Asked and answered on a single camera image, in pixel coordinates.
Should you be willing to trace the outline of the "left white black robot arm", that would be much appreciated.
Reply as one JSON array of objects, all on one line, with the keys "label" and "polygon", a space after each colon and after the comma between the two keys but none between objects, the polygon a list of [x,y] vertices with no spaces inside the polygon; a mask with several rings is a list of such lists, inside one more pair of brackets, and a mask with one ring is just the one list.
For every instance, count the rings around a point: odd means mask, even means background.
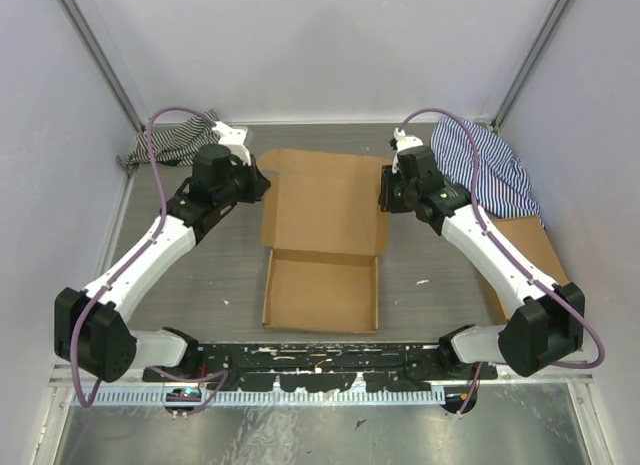
[{"label": "left white black robot arm", "polygon": [[132,331],[128,322],[147,292],[239,203],[255,203],[270,187],[249,149],[206,144],[190,177],[166,199],[146,234],[108,271],[54,301],[54,351],[72,375],[102,382],[131,368],[152,368],[187,382],[202,370],[199,344],[174,328]]}]

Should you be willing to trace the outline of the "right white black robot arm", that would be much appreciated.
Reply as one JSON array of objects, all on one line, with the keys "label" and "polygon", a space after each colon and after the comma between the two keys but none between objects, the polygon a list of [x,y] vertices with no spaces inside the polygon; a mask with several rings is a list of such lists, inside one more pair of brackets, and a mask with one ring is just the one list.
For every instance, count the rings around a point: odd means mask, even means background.
[{"label": "right white black robot arm", "polygon": [[506,364],[529,377],[581,349],[580,288],[559,284],[506,240],[484,210],[473,206],[464,186],[446,183],[428,147],[397,147],[392,163],[382,168],[379,205],[392,214],[414,213],[461,251],[509,313],[503,325],[467,325],[440,338],[440,367],[447,377],[466,377],[476,362]]}]

